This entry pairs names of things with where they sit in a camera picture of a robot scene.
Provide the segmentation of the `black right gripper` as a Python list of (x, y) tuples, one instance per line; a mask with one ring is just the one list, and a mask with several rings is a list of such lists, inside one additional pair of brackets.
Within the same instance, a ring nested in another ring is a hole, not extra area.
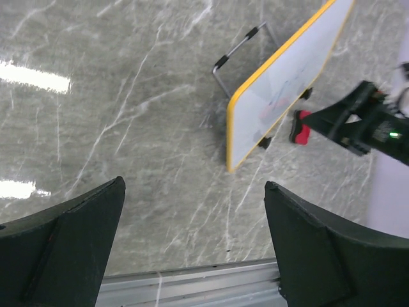
[(362, 81), (345, 98), (301, 120), (306, 127), (357, 155), (377, 150), (408, 165), (408, 86), (387, 95)]

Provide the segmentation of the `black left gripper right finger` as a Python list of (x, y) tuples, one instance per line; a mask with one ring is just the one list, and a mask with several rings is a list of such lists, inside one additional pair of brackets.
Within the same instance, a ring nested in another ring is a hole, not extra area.
[(408, 306), (408, 239), (349, 221), (275, 182), (265, 210), (288, 306)]

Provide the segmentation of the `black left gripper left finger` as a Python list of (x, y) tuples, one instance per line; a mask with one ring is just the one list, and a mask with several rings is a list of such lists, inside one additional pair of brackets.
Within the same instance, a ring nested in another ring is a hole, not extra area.
[(94, 306), (125, 200), (116, 177), (1, 224), (1, 306)]

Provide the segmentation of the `red bone shaped eraser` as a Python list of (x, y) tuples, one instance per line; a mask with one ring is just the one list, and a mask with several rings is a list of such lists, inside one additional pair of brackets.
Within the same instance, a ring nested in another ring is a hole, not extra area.
[(289, 140), (298, 145), (306, 145), (309, 141), (310, 128), (302, 123), (302, 120), (309, 116), (311, 112), (306, 110), (295, 110)]

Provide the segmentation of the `yellow framed whiteboard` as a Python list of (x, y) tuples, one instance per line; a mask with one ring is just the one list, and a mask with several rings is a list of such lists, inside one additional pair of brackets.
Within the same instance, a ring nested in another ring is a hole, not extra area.
[(354, 1), (327, 1), (231, 96), (226, 167), (233, 172), (321, 74)]

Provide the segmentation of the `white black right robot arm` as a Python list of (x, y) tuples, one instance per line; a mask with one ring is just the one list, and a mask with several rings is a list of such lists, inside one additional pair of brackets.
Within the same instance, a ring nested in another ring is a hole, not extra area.
[(361, 81), (339, 102), (304, 117), (306, 127), (362, 156), (375, 149), (408, 165), (408, 63), (399, 66), (403, 83), (390, 94)]

